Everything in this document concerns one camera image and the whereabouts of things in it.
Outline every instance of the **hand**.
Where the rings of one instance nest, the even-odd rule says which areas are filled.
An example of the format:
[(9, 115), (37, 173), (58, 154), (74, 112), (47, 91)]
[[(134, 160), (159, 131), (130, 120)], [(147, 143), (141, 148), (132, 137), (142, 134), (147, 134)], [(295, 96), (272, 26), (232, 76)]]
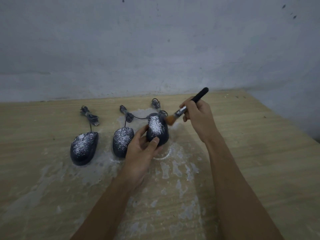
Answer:
[(214, 117), (209, 104), (201, 99), (195, 104), (194, 101), (191, 101), (192, 98), (193, 96), (189, 97), (180, 105), (180, 108), (186, 106), (188, 109), (184, 113), (183, 121), (186, 122), (190, 120), (200, 140), (206, 142), (213, 137), (213, 134), (217, 131)]
[(147, 129), (148, 125), (145, 125), (134, 135), (128, 145), (125, 163), (121, 170), (123, 175), (129, 177), (130, 182), (133, 184), (133, 189), (141, 184), (149, 168), (151, 159), (162, 149), (162, 146), (157, 148), (159, 143), (158, 137), (155, 137), (149, 143), (146, 136), (143, 136)]

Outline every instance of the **white wall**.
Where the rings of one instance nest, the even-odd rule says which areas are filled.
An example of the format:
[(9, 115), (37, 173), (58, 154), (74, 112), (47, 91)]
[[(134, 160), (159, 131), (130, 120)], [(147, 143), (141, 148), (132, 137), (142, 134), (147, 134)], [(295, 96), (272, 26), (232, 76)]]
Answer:
[(244, 88), (320, 137), (319, 7), (320, 0), (0, 0), (0, 101)]

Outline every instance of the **makeup brush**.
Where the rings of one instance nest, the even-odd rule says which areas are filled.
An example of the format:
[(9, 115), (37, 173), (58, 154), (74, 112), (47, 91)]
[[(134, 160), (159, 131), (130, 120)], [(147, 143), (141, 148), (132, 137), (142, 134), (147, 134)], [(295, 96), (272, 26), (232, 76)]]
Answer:
[[(209, 88), (202, 89), (197, 95), (195, 95), (191, 100), (197, 103), (207, 92), (209, 91)], [(186, 106), (183, 106), (181, 109), (179, 109), (177, 112), (175, 112), (173, 115), (167, 116), (164, 118), (166, 123), (168, 125), (173, 125), (174, 122), (182, 116), (187, 111)]]

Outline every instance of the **black brush handle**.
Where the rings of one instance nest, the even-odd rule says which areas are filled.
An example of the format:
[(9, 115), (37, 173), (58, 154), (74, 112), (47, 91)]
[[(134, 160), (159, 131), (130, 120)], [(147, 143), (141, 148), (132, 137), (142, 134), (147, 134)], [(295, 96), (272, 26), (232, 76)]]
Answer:
[(206, 95), (206, 93), (209, 91), (209, 88), (204, 88), (202, 89), (197, 95), (195, 95), (193, 97), (193, 99), (191, 99), (192, 101), (194, 101), (195, 103), (197, 103), (203, 96)]

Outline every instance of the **mouse held in hand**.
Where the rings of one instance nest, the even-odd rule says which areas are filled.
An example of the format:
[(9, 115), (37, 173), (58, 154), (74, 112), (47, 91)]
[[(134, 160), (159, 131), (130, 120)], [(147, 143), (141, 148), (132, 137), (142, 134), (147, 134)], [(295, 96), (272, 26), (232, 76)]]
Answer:
[(78, 135), (70, 147), (70, 157), (77, 166), (86, 165), (94, 157), (98, 145), (98, 132), (87, 132)]
[(113, 135), (112, 149), (117, 157), (125, 158), (128, 145), (134, 137), (134, 130), (129, 127), (117, 129)]
[(162, 146), (169, 140), (169, 129), (165, 122), (165, 115), (162, 113), (151, 113), (148, 119), (149, 128), (146, 132), (146, 138), (150, 142), (154, 137), (159, 138), (159, 146)]

